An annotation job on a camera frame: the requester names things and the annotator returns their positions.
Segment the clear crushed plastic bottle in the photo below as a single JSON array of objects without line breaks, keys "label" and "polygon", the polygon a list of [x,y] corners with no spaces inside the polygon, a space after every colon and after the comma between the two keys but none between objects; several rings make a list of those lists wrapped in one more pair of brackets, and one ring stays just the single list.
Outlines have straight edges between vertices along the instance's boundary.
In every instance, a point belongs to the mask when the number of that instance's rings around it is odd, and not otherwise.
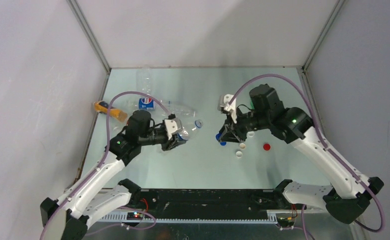
[{"label": "clear crushed plastic bottle", "polygon": [[177,134],[178,139],[182,141],[192,140],[204,126],[201,119],[192,119],[182,125],[182,130]]}]

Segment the green plastic bottle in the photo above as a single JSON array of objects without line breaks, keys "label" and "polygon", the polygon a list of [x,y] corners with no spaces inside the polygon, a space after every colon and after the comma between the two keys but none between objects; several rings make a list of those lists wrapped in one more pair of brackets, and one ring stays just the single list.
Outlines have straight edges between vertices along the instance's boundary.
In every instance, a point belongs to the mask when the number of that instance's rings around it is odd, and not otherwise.
[{"label": "green plastic bottle", "polygon": [[252,98],[250,98],[250,106],[252,110],[255,110],[255,105]]}]

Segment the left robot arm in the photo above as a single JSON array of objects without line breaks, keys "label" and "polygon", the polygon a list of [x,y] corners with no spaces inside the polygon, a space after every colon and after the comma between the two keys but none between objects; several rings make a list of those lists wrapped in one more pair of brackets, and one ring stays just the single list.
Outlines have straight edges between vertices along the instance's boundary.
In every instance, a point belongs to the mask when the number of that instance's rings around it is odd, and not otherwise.
[{"label": "left robot arm", "polygon": [[152,125],[148,111],[137,110],[113,138],[107,139],[102,158],[86,175],[57,199],[46,198],[40,205],[42,240],[81,240],[91,226],[120,207],[136,208],[141,188],[129,179],[99,196],[100,190],[135,159],[144,146],[160,145],[170,151],[190,139],[190,127],[174,114]]}]

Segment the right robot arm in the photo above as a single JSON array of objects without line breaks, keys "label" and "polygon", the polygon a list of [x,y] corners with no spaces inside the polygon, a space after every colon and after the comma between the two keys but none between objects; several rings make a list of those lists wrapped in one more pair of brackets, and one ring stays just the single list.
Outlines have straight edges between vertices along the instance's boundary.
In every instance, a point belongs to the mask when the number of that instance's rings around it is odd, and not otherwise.
[{"label": "right robot arm", "polygon": [[249,132],[269,130],[271,134],[304,154],[327,178],[329,185],[301,184],[283,180],[274,189],[274,204],[287,209],[292,204],[326,210],[344,224],[353,223],[384,186],[378,177],[368,177],[319,136],[313,119],[299,107],[285,107],[276,90],[261,84],[249,92],[251,108],[243,113],[232,94],[219,98],[218,110],[226,115],[216,135],[219,142],[244,143]]}]

